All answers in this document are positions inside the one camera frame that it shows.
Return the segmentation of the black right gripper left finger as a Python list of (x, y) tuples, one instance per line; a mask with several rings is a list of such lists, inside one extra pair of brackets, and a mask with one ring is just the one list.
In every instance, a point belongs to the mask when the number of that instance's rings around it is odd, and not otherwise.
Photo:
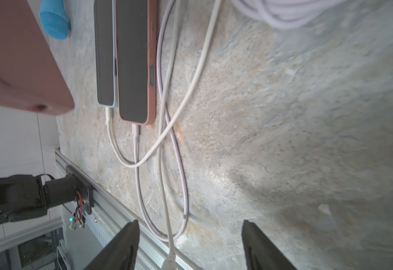
[(139, 240), (139, 221), (134, 220), (126, 224), (85, 269), (134, 270)]

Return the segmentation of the phone with pink case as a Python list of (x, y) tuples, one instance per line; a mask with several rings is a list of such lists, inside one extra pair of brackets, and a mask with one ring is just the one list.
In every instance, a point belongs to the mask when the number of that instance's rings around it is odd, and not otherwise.
[(118, 106), (140, 126), (156, 118), (157, 1), (121, 0), (116, 12)]

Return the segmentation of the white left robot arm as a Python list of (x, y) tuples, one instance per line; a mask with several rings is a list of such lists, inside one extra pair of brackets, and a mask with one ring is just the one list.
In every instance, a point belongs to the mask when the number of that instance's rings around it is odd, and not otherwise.
[(73, 201), (75, 187), (50, 174), (15, 174), (0, 178), (0, 225), (40, 218), (50, 208)]

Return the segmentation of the phone with grey case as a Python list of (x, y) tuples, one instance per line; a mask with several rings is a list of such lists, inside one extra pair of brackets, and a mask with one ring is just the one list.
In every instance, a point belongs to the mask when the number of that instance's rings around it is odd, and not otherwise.
[(118, 106), (113, 47), (113, 2), (94, 1), (96, 85), (99, 104)]

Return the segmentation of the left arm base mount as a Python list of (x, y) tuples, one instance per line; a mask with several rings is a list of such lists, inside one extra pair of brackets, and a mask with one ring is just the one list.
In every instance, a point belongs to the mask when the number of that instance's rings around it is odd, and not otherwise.
[(73, 165), (66, 166), (66, 173), (75, 183), (74, 201), (77, 204), (72, 213), (72, 219), (70, 219), (70, 229), (75, 230), (78, 226), (84, 228), (87, 216), (92, 214), (92, 208), (94, 207), (94, 188), (88, 178)]

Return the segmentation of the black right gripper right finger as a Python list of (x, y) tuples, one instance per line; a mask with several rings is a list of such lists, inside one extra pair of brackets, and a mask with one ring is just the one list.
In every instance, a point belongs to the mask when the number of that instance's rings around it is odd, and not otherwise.
[(297, 270), (255, 223), (244, 220), (241, 236), (248, 270)]

